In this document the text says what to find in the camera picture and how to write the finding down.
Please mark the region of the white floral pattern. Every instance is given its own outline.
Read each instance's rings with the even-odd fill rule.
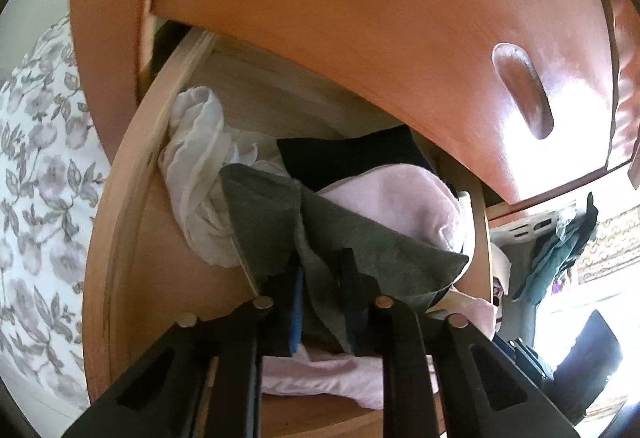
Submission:
[[[0,353],[82,409],[82,288],[108,172],[67,16],[0,88]]]

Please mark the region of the wooden drawer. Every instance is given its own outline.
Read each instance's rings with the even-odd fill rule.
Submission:
[[[178,314],[220,317],[254,296],[241,268],[207,265],[190,250],[174,220],[157,166],[175,97],[196,84],[212,85],[230,125],[275,136],[339,138],[398,124],[366,100],[273,53],[191,30],[129,125],[98,208],[83,306],[84,359],[92,400]],[[468,291],[489,297],[488,235],[479,181],[453,161],[440,167],[451,181],[472,193],[478,240],[477,257],[468,272],[475,279]],[[265,397],[264,436],[292,436],[320,428],[326,434],[314,436],[381,436],[382,412],[333,396]]]
[[[424,134],[510,204],[607,164],[614,94],[602,0],[71,3],[82,83],[110,157],[146,82],[149,19],[159,16],[327,76]]]

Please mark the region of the white wall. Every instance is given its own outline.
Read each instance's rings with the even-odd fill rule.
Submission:
[[[68,13],[69,0],[9,0],[0,13],[0,80],[7,80],[44,30]]]

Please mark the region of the dark gray cloth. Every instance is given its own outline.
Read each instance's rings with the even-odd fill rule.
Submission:
[[[539,251],[531,263],[531,271],[513,299],[532,306],[539,305],[556,275],[572,267],[580,257],[597,223],[598,209],[593,204],[593,195],[589,193],[586,214],[567,225],[562,239],[552,232],[538,241],[536,248]]]
[[[290,255],[297,252],[314,311],[305,313],[304,331],[308,333],[309,320],[317,316],[347,352],[337,279],[341,250],[351,248],[359,272],[374,277],[383,293],[417,311],[428,309],[468,260],[339,207],[298,180],[239,164],[223,167],[220,179],[245,270],[260,286],[284,272]]]

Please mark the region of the pink cloth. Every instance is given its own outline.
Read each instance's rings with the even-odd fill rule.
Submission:
[[[459,292],[453,287],[427,313],[438,319],[444,319],[452,313],[462,313],[487,339],[494,338],[497,307],[484,299],[476,299]]]
[[[408,164],[376,167],[332,183],[320,196],[436,248],[460,252],[465,222],[457,199],[437,176]]]
[[[427,357],[433,392],[438,391],[431,357]],[[335,394],[355,400],[360,407],[383,408],[382,359],[331,355],[305,349],[291,358],[264,357],[262,392],[289,396]]]

